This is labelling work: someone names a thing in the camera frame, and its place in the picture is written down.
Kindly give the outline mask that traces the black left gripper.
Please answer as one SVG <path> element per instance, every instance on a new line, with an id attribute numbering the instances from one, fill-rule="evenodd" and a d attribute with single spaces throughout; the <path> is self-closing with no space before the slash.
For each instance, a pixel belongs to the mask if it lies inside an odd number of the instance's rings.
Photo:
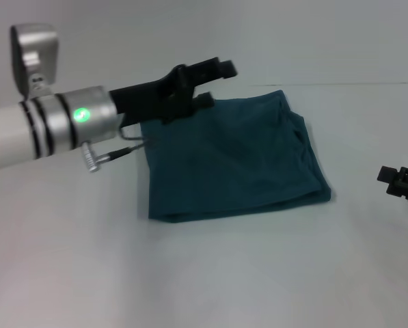
<path id="1" fill-rule="evenodd" d="M 111 90 L 109 95 L 117 112 L 123 115 L 123 125 L 149 120 L 168 124 L 215 105 L 210 92 L 193 97 L 196 85 L 230 79 L 237 74 L 231 60 L 220 61 L 215 57 L 190 66 L 178 65 L 159 80 Z"/>

